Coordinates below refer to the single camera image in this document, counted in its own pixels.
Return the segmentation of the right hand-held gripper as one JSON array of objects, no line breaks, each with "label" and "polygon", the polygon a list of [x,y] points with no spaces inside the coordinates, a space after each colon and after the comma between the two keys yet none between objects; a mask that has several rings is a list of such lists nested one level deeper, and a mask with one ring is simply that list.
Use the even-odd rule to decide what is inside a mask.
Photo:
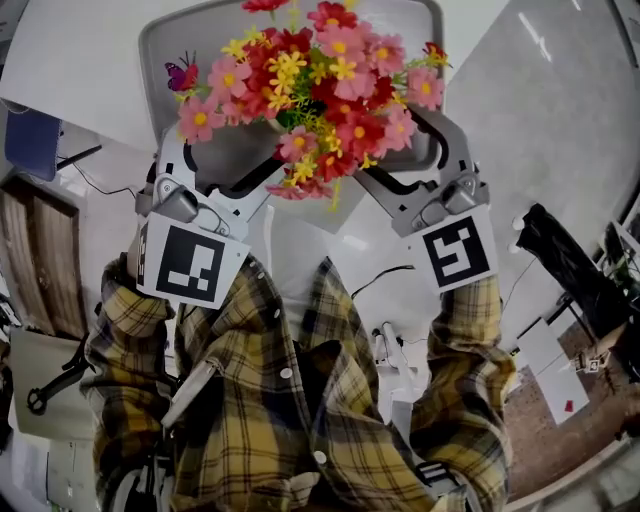
[{"label": "right hand-held gripper", "polygon": [[413,120],[438,146],[438,179],[406,184],[378,166],[354,177],[392,218],[416,269],[442,293],[497,272],[489,187],[473,172],[459,125],[441,111],[414,111]]}]

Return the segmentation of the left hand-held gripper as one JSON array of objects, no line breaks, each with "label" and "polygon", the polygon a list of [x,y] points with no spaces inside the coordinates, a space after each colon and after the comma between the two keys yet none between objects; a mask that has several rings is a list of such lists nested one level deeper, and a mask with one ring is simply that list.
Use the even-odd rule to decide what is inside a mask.
[{"label": "left hand-held gripper", "polygon": [[148,209],[138,238],[136,289],[218,309],[249,253],[247,222],[269,198],[266,187],[283,177],[281,161],[197,171],[178,127],[165,130],[152,193],[136,204]]}]

